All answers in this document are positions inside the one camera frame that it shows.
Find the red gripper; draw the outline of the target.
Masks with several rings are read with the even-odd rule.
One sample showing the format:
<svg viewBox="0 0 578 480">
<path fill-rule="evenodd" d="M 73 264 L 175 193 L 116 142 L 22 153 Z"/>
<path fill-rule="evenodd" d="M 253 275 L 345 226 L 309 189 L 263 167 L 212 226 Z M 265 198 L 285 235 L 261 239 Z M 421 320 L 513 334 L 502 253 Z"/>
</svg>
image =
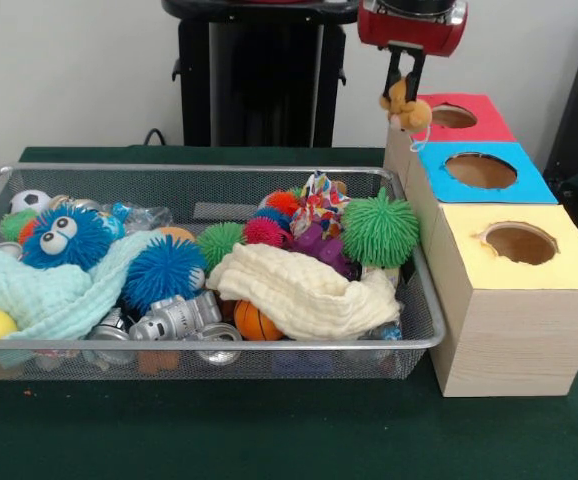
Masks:
<svg viewBox="0 0 578 480">
<path fill-rule="evenodd" d="M 360 1 L 357 26 L 365 44 L 422 51 L 409 52 L 414 64 L 405 77 L 405 99 L 416 100 L 425 55 L 449 57 L 462 39 L 467 18 L 466 1 Z M 390 49 L 384 95 L 402 78 L 401 55 L 401 49 Z"/>
</svg>

